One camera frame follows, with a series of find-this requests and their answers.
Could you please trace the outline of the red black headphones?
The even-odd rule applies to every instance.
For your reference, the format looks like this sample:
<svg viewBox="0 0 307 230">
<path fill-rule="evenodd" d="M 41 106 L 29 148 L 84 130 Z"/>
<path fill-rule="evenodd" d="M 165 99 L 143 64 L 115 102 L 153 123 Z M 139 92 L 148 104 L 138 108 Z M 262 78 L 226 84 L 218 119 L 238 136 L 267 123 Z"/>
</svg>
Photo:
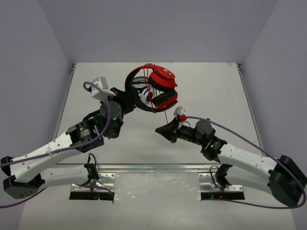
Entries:
<svg viewBox="0 0 307 230">
<path fill-rule="evenodd" d="M 132 86 L 134 78 L 144 76 L 148 84 L 153 87 L 153 96 L 150 102 L 144 104 L 141 102 L 138 91 Z M 134 91 L 136 95 L 136 107 L 143 111 L 159 113 L 168 110 L 177 103 L 178 93 L 175 75 L 165 67 L 153 63 L 146 63 L 132 70 L 125 80 L 125 91 Z"/>
</svg>

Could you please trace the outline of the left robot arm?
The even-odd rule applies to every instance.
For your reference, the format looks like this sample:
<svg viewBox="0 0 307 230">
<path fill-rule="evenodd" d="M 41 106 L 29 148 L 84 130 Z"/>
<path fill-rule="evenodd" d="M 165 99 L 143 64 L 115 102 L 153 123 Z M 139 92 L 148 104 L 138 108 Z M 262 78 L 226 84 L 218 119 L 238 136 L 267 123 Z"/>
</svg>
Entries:
<svg viewBox="0 0 307 230">
<path fill-rule="evenodd" d="M 124 115 L 136 107 L 135 92 L 99 90 L 104 98 L 100 108 L 81 122 L 31 153 L 2 158 L 0 168 L 7 175 L 3 180 L 4 192 L 23 202 L 52 186 L 76 184 L 92 188 L 100 179 L 95 162 L 65 167 L 58 163 L 81 153 L 91 155 L 91 150 L 104 145 L 105 138 L 118 138 Z"/>
</svg>

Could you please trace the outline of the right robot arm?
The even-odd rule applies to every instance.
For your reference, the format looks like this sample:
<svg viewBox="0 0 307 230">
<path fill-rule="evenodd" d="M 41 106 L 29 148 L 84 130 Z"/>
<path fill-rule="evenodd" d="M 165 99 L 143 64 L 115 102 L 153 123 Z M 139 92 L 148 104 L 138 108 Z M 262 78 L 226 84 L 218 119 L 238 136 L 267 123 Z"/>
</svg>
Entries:
<svg viewBox="0 0 307 230">
<path fill-rule="evenodd" d="M 242 135 L 210 119 L 196 117 L 195 127 L 186 126 L 187 119 L 185 115 L 177 115 L 155 132 L 171 143 L 181 139 L 201 146 L 201 154 L 207 160 L 220 164 L 213 178 L 220 189 L 238 183 L 264 191 L 282 204 L 281 209 L 299 208 L 305 204 L 307 177 L 292 158 L 286 155 L 275 158 Z M 218 138 L 213 126 L 234 134 L 263 154 L 248 152 Z"/>
</svg>

